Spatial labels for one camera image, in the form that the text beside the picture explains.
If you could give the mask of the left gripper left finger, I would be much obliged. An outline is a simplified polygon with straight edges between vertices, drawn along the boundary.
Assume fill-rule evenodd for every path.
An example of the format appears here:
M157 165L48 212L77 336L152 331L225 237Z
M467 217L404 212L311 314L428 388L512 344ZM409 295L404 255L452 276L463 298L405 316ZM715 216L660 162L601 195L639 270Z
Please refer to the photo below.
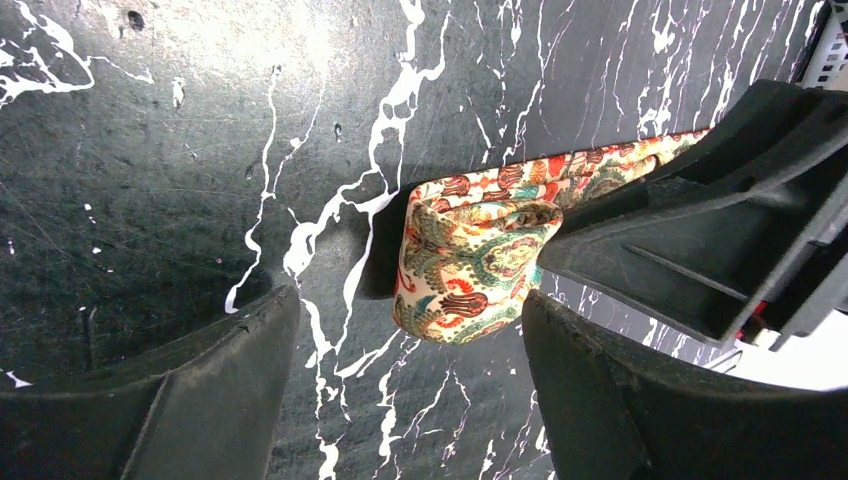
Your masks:
M1 394L5 479L262 479L300 320L279 288L120 364Z

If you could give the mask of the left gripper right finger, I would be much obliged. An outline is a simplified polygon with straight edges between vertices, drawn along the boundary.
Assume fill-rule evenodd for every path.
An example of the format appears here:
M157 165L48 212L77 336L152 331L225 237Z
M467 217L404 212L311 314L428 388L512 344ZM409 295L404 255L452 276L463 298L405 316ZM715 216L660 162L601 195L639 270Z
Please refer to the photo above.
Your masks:
M523 339L561 479L843 479L847 393L744 380L672 358L542 292Z

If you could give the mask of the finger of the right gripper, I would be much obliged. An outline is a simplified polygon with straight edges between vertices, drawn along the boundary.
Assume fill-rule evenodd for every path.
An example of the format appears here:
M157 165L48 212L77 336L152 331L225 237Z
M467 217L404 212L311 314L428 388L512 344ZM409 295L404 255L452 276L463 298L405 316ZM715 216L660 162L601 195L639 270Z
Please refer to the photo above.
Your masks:
M540 265L702 342L847 307L847 95L760 80L681 155L565 215Z

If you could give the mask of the colourful floral patterned tie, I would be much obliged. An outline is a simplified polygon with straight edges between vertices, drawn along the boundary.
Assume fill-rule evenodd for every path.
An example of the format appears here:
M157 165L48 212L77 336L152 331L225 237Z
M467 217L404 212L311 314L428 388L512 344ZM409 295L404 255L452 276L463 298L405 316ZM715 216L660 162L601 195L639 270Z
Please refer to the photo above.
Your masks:
M415 187L408 199L392 319L419 339L459 345L521 313L537 259L574 207L667 164L706 130L529 160Z

